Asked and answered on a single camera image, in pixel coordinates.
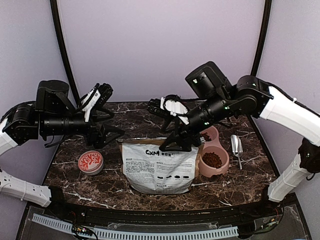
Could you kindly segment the pet food bag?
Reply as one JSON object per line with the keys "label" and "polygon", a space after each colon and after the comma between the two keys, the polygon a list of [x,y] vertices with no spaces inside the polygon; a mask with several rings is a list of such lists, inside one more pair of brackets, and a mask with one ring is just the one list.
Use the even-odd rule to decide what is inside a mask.
{"label": "pet food bag", "polygon": [[117,141],[122,156],[121,172],[130,186],[143,194],[187,193],[199,176],[203,146],[190,152],[161,151],[164,138],[133,138]]}

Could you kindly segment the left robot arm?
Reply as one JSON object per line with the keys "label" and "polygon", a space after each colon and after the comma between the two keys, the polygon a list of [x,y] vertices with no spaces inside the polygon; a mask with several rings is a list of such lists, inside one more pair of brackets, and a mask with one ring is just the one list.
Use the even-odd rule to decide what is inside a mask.
{"label": "left robot arm", "polygon": [[68,98],[70,86],[61,80],[42,80],[36,99],[17,104],[0,120],[0,153],[42,137],[80,135],[88,146],[102,149],[124,135],[124,130],[105,124],[114,113],[104,107],[113,89],[97,83],[74,106]]}

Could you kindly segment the pink double pet bowl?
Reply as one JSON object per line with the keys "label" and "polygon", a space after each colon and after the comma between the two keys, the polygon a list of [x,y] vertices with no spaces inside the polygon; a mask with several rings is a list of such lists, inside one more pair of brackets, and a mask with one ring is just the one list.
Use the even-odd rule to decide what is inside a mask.
{"label": "pink double pet bowl", "polygon": [[230,157],[222,147],[218,130],[211,126],[201,132],[204,146],[199,161],[199,173],[204,177],[225,175],[230,167]]}

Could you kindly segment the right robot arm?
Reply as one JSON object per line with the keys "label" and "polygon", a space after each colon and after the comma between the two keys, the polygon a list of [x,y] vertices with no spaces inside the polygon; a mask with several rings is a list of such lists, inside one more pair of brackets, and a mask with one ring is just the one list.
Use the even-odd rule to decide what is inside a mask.
{"label": "right robot arm", "polygon": [[252,75],[231,84],[219,67],[209,61],[191,73],[186,82],[201,105],[187,109],[177,96],[160,100],[160,108],[177,118],[173,132],[160,150],[189,152],[199,146],[200,132],[217,122],[249,115],[277,123],[302,136],[297,155],[267,189],[267,197],[255,205],[255,213],[266,217],[304,179],[320,171],[320,115],[287,95],[276,85]]}

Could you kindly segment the metal scoop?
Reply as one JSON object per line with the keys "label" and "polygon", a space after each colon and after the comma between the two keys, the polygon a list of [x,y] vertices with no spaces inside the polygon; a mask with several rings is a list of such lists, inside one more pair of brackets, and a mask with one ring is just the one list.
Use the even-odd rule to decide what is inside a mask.
{"label": "metal scoop", "polygon": [[243,154],[243,146],[239,136],[232,134],[230,137],[232,153],[238,159],[239,169],[242,170],[242,154]]}

